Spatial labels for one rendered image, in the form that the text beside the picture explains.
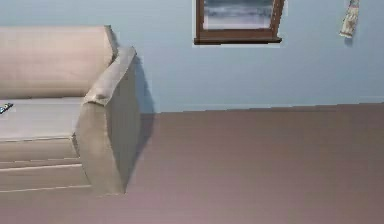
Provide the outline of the brown framed window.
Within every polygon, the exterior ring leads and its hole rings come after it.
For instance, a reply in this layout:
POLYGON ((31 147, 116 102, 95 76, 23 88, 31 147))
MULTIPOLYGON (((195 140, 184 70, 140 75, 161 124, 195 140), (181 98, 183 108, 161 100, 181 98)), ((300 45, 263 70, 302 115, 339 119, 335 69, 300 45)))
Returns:
POLYGON ((195 45, 280 43, 285 0, 196 0, 195 45))

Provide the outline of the beige sofa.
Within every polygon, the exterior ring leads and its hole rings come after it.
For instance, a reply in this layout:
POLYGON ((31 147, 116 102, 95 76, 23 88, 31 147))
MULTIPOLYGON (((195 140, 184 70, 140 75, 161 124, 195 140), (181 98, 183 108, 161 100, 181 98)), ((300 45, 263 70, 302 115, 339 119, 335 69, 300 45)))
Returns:
POLYGON ((140 132, 137 52, 108 25, 0 26, 0 197, 125 192, 140 132))

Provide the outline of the pale wall hanging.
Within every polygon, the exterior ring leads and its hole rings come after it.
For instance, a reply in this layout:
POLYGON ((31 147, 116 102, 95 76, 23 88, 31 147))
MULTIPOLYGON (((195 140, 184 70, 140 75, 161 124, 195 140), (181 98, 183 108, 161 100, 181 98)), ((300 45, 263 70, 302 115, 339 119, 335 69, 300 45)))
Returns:
POLYGON ((352 38, 356 29, 359 16, 360 0, 350 0, 339 35, 345 38, 352 38))

